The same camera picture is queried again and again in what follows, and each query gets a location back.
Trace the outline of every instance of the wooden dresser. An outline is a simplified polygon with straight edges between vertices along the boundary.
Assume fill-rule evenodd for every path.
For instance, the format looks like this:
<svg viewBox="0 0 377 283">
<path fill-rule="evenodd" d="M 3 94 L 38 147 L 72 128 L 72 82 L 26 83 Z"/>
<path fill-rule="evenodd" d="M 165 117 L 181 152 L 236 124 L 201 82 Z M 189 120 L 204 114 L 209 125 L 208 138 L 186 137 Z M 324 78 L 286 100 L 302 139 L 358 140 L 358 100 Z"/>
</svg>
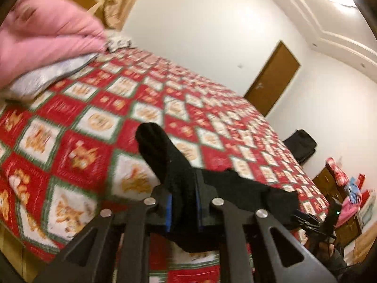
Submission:
<svg viewBox="0 0 377 283">
<path fill-rule="evenodd" d="M 346 192 L 336 184 L 334 176 L 326 167 L 314 178 L 313 182 L 327 200 L 333 197 L 343 202 L 347 197 Z M 336 243 L 340 243 L 343 247 L 355 240 L 361 234 L 357 216 L 352 216 L 345 224 L 337 228 L 335 233 L 337 236 Z"/>
</svg>

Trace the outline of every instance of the white pillow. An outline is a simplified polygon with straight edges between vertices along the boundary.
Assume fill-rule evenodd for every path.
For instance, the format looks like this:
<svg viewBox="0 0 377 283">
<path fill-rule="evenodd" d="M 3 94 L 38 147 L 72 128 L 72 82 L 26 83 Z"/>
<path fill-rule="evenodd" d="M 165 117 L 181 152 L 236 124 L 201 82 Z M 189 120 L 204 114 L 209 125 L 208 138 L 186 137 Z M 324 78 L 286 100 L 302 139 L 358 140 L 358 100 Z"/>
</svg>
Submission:
<svg viewBox="0 0 377 283">
<path fill-rule="evenodd" d="M 97 56 L 98 53 L 90 53 L 25 73 L 0 89 L 0 98 L 22 102 L 31 101 L 51 84 L 80 71 Z"/>
<path fill-rule="evenodd" d="M 110 53 L 120 48 L 130 48 L 132 45 L 131 37 L 117 30 L 105 30 L 107 36 L 107 48 Z"/>
</svg>

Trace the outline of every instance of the ceiling molding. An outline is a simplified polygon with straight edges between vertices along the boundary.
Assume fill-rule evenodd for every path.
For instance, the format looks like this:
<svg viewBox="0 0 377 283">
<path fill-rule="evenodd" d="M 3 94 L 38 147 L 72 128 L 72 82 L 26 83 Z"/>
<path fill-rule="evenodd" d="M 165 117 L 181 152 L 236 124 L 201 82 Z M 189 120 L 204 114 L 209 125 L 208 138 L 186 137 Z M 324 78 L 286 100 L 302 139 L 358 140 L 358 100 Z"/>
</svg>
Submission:
<svg viewBox="0 0 377 283">
<path fill-rule="evenodd" d="M 377 52 L 375 50 L 355 39 L 337 33 L 336 28 L 335 31 L 325 30 L 321 19 L 306 0 L 273 1 L 295 24 L 313 50 L 336 58 L 377 82 Z"/>
</svg>

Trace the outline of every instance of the door handle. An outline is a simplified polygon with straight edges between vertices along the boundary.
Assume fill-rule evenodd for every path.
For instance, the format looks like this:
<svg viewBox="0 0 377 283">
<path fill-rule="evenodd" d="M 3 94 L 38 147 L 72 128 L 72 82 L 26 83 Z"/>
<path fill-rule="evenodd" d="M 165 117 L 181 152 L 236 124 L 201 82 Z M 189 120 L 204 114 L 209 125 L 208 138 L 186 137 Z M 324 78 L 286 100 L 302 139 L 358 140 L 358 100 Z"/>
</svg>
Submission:
<svg viewBox="0 0 377 283">
<path fill-rule="evenodd" d="M 262 84 L 262 82 L 259 82 L 259 83 L 257 84 L 257 86 L 255 87 L 255 89 L 260 89 L 260 88 L 263 88 L 263 84 Z"/>
</svg>

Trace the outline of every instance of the ceiling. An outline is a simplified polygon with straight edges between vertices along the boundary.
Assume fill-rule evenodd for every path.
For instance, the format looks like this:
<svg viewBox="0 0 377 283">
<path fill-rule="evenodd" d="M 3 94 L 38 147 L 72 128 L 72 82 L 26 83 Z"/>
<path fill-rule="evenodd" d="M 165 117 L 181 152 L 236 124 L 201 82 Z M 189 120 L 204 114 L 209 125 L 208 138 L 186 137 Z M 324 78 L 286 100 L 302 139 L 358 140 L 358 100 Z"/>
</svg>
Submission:
<svg viewBox="0 0 377 283">
<path fill-rule="evenodd" d="M 357 8 L 329 0 L 274 0 L 315 51 L 377 82 L 377 40 Z"/>
</svg>

